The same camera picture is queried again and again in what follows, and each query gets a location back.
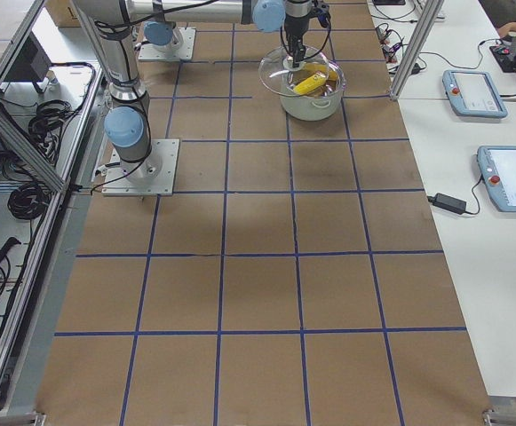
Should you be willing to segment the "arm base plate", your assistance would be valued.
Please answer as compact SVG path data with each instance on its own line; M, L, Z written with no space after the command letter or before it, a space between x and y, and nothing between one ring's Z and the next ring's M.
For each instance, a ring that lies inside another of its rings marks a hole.
M121 162L114 148L111 162L118 165L107 170L101 192L106 196L172 195L179 145L178 139L153 139L151 154L136 170L136 165Z
M190 61L194 53L196 29L171 28L150 22L144 27L144 40L139 49L140 62Z

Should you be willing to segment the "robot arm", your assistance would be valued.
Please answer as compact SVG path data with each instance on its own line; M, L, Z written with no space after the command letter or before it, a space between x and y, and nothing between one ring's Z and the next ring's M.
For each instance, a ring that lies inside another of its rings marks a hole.
M170 45L178 21L239 23L258 30L278 30L281 47L266 55L260 70L278 61L280 75L287 79L312 60L326 58L322 50L304 44L309 22L317 19L331 30L329 7L323 1L75 1L84 21L92 25L90 38L99 43L104 71L110 77L110 94L121 105L148 105L148 93L139 77L133 54L132 30L144 25L144 35L153 45Z
M150 20L143 31L145 39L158 50L177 50L183 43L175 23Z

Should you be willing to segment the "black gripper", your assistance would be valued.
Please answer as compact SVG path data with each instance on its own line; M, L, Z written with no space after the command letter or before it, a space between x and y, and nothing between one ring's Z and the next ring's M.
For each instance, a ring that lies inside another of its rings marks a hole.
M318 0L284 1L285 21L283 23L282 44L290 49L292 66L299 67L306 55L303 38L309 29L310 20L318 20L321 27L331 27L329 5Z

